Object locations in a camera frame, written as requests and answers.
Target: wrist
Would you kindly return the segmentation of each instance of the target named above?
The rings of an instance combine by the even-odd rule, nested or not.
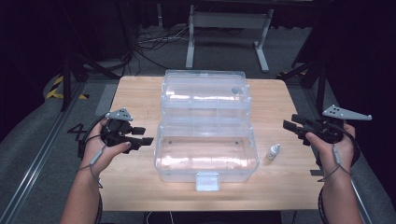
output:
[[[94,183],[100,189],[103,188],[101,185],[101,178],[93,171],[92,165],[82,166],[78,169],[76,178],[85,180],[87,183]]]

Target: metal frame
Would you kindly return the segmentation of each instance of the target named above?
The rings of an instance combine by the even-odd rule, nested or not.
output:
[[[262,46],[268,33],[274,10],[269,9],[266,14],[243,14],[243,13],[212,13],[196,12],[195,7],[190,7],[189,19],[189,46],[187,49],[186,68],[192,69],[194,60],[194,28],[195,27],[218,27],[218,28],[242,28],[261,29],[262,35],[259,41],[254,42],[254,48],[264,73],[269,72]]]

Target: hand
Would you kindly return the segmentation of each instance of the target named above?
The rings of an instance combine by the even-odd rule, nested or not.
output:
[[[344,124],[344,130],[350,133],[353,137],[355,137],[354,127],[348,124]],[[313,133],[307,133],[305,137],[312,144],[312,146],[319,151],[320,160],[323,165],[325,174],[330,174],[337,167],[332,152],[332,144],[324,142]],[[343,139],[334,145],[338,149],[338,153],[341,158],[341,166],[347,172],[350,173],[350,166],[352,163],[352,158],[354,153],[352,141],[347,136],[344,135]]]
[[[121,154],[123,151],[131,146],[130,142],[120,143],[114,147],[105,147],[105,143],[100,137],[102,128],[106,125],[107,119],[102,119],[93,128],[87,139],[90,139],[85,146],[84,157],[81,162],[80,168],[86,167],[90,164],[91,159],[98,151],[103,149],[102,155],[98,158],[96,163],[92,166],[93,174],[98,177],[111,163],[114,157]]]

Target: metal bracket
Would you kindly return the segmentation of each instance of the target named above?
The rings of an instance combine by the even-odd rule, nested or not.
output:
[[[371,115],[363,115],[350,110],[340,108],[332,105],[322,113],[323,116],[335,118],[335,119],[358,119],[358,120],[372,120]]]
[[[124,107],[118,110],[115,110],[113,112],[108,112],[105,117],[107,119],[120,119],[120,120],[127,120],[127,121],[132,121],[133,118],[129,114],[128,110]]]

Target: vr controller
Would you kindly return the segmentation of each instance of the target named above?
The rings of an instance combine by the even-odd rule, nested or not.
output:
[[[283,128],[297,134],[298,138],[303,140],[303,145],[305,146],[311,145],[305,137],[305,134],[308,132],[314,133],[320,139],[330,144],[340,142],[345,134],[351,138],[354,145],[353,165],[359,159],[361,150],[355,138],[344,130],[344,122],[346,119],[371,120],[372,116],[345,110],[335,105],[324,110],[322,115],[322,118],[313,120],[293,114],[291,121],[304,125],[304,127],[299,127],[295,123],[284,120]],[[317,156],[317,165],[321,166],[319,155]]]
[[[134,138],[126,136],[126,134],[132,135],[143,135],[146,131],[142,127],[132,127],[130,121],[132,121],[131,115],[128,113],[126,108],[122,108],[113,112],[108,112],[93,125],[95,126],[100,120],[107,118],[106,125],[102,128],[101,139],[106,143],[108,147],[114,147],[120,143],[130,142],[131,146],[126,149],[123,153],[129,154],[131,150],[138,150],[142,146],[150,146],[153,139],[152,137]],[[89,136],[92,128],[90,128],[82,140],[78,143],[78,157],[83,158],[85,152],[85,146],[87,144],[87,136]]]

